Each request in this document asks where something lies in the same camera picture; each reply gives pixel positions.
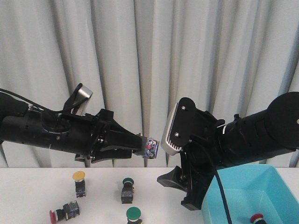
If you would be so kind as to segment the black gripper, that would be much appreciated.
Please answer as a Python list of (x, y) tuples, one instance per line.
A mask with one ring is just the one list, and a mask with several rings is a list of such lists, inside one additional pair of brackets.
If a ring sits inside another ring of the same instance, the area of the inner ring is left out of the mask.
[(122, 131), (113, 111), (101, 109), (94, 116), (64, 114), (63, 120), (70, 128), (58, 135), (56, 150), (75, 154), (76, 161), (130, 159), (131, 150), (141, 151), (146, 144), (146, 137)]
[(181, 205), (188, 210), (201, 210), (203, 200), (214, 178), (220, 160), (217, 128), (225, 124), (211, 113), (198, 109), (181, 110), (181, 168), (176, 166), (157, 178), (164, 187), (187, 192)]

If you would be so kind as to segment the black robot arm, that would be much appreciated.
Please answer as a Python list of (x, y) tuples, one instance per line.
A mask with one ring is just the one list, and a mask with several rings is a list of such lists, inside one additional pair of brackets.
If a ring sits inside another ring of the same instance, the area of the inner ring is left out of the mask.
[(0, 94), (0, 141), (48, 148), (75, 154), (75, 160), (104, 160), (144, 156), (147, 138), (120, 126), (114, 113), (102, 109), (96, 115), (72, 113), (87, 98), (75, 102), (76, 93), (61, 111), (53, 111), (14, 93)]
[(162, 186), (186, 193), (181, 204), (200, 210), (220, 169), (261, 161), (299, 148), (299, 94), (285, 93), (267, 109), (226, 123), (196, 108), (184, 97), (174, 107), (164, 129), (161, 146), (180, 155), (181, 164), (157, 178)]

